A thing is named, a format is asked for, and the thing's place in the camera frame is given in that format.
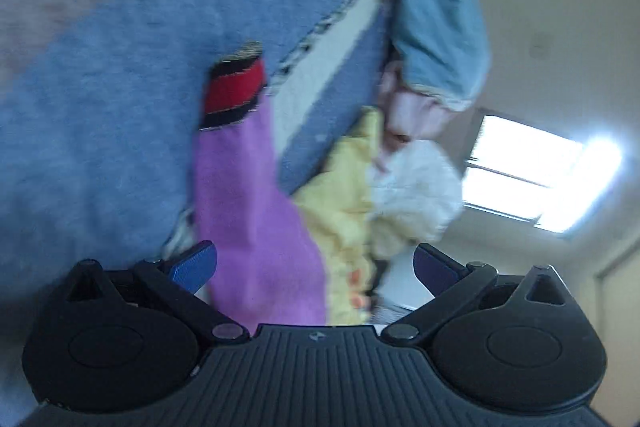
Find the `red and black cuff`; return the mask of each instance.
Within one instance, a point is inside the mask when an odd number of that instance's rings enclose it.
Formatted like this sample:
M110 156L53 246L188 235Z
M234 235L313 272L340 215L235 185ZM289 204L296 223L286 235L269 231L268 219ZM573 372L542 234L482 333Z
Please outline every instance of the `red and black cuff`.
M241 121L257 107L265 81L260 42L248 42L234 55L223 58L209 73L200 129Z

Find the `teal garment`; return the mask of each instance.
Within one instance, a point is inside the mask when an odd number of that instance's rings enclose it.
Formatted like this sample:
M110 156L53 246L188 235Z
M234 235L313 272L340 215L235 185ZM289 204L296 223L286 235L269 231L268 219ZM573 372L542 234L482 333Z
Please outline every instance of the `teal garment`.
M479 0L401 0L392 41L412 89L455 111L478 97L491 61Z

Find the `ceiling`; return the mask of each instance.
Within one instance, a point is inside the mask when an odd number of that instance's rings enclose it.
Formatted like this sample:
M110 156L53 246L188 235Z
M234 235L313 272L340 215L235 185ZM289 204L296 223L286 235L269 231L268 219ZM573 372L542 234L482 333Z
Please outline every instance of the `ceiling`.
M606 134L626 155L616 183L576 230L559 236L466 210L446 241L535 263L596 257L636 227L640 207L640 0L481 0L494 60L476 109L441 137L462 164L477 108L584 141Z

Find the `white cloth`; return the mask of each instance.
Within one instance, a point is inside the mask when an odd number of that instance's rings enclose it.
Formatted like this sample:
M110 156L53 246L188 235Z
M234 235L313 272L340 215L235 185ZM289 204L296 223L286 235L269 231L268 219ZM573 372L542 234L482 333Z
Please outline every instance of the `white cloth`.
M406 248L434 242L462 211L462 181L436 142L413 140L392 155L386 172L369 175L374 210L371 253L390 259Z

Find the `window pane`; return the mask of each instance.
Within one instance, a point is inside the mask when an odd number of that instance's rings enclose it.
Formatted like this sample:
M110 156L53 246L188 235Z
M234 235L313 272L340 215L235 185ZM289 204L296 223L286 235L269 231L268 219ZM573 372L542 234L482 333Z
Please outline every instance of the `window pane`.
M469 163L553 187L582 144L511 120L486 116Z
M533 219L542 213L548 191L548 188L539 185L471 166L466 169L462 182L465 203L523 219Z

